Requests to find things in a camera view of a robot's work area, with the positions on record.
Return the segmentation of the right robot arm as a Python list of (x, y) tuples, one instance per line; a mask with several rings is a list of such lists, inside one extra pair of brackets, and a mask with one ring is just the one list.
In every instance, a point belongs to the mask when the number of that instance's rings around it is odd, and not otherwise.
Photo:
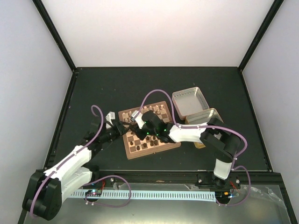
[(214, 186), (223, 188), (229, 183), (236, 151), (241, 144), (240, 135), (221, 126), (222, 122), (212, 118), (208, 122), (195, 125), (183, 125), (162, 121), (153, 111), (141, 114), (134, 111), (131, 120), (136, 122), (134, 132), (141, 140), (154, 136), (163, 143), (197, 142), (212, 150), (215, 157)]

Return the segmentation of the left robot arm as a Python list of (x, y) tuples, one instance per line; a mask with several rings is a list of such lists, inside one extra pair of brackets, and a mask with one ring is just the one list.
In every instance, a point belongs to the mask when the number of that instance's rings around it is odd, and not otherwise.
[(32, 216), (52, 220), (74, 191), (86, 184), (96, 186), (100, 182), (100, 174), (88, 162), (99, 153), (103, 144), (127, 132), (128, 128), (119, 121), (108, 128), (100, 124), (96, 133), (88, 132), (82, 142), (58, 164), (31, 175), (22, 208)]

